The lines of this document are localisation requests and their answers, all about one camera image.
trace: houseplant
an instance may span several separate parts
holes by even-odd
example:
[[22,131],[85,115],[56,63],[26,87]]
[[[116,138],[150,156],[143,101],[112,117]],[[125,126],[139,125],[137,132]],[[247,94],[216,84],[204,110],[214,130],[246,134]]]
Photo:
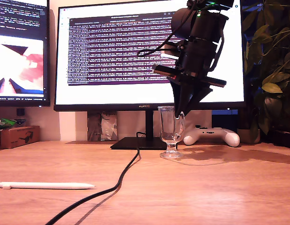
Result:
[[255,140],[260,128],[290,132],[290,4],[262,0],[245,8],[252,12],[242,22],[242,32],[255,26],[244,51],[247,108],[243,121]]

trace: clear glass mug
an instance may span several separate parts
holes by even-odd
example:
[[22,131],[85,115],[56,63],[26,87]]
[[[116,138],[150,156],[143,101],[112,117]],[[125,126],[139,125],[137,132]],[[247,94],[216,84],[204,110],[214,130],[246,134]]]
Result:
[[183,138],[185,129],[184,113],[181,112],[179,117],[175,117],[174,106],[159,106],[161,119],[160,138],[167,144],[165,152],[161,153],[162,158],[174,159],[180,158],[182,154],[177,151],[176,144]]

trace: monitor screen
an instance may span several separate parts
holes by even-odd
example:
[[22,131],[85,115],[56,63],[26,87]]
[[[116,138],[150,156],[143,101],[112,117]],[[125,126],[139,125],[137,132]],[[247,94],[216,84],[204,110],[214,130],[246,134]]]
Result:
[[0,106],[50,105],[49,0],[0,0]]
[[[155,52],[137,57],[137,51],[154,49],[171,33],[173,14],[187,0],[151,0],[60,7],[56,90],[57,111],[144,110],[174,102],[165,76],[152,72],[153,64],[174,67],[175,60]],[[218,66],[208,76],[227,81],[194,109],[240,106],[244,103],[241,7],[221,13],[229,20]],[[180,41],[173,36],[172,42]]]

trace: monitor base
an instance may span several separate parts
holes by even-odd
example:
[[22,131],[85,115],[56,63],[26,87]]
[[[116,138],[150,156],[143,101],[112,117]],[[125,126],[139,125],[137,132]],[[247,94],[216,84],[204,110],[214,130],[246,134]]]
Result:
[[145,137],[125,137],[111,146],[114,150],[166,150],[167,145],[159,137],[147,140]]

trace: white game controller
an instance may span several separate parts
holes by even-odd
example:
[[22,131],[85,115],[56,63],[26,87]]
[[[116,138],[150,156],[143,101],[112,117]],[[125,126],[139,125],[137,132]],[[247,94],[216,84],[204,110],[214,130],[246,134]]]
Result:
[[220,127],[206,128],[196,126],[195,129],[185,134],[183,142],[186,145],[194,144],[199,138],[221,138],[231,147],[237,147],[240,144],[240,137],[235,132]]

